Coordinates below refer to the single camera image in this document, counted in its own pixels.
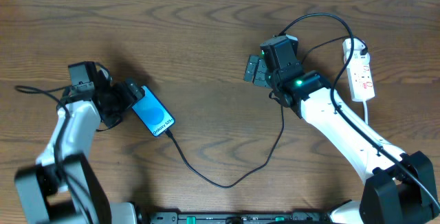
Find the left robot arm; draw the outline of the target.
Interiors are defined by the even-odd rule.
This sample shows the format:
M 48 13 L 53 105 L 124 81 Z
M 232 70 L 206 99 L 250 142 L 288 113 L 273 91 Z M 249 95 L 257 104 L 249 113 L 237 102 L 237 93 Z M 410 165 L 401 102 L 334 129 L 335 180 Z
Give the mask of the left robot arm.
M 14 184 L 28 223 L 147 223 L 132 202 L 110 203 L 88 156 L 94 135 L 111 129 L 145 91 L 132 79 L 113 82 L 100 63 L 69 65 L 71 84 L 56 100 L 58 121 L 33 166 L 18 170 Z

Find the blue Galaxy smartphone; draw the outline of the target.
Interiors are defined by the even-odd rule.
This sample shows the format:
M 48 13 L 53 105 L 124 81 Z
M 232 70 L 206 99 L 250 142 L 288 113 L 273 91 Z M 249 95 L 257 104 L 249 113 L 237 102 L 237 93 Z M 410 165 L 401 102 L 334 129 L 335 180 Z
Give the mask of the blue Galaxy smartphone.
M 144 96 L 132 109 L 152 135 L 158 137 L 174 125 L 175 118 L 147 86 L 141 88 Z

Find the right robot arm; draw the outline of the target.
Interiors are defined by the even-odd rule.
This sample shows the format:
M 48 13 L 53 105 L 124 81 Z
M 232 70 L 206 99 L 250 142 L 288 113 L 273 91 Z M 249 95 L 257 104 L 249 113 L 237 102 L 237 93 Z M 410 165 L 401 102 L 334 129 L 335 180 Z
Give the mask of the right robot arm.
M 275 36 L 250 55 L 244 79 L 270 88 L 270 98 L 319 130 L 352 165 L 364 185 L 359 201 L 329 211 L 332 223 L 427 223 L 439 216 L 432 162 L 409 155 L 376 133 L 319 72 L 305 72 L 298 39 Z

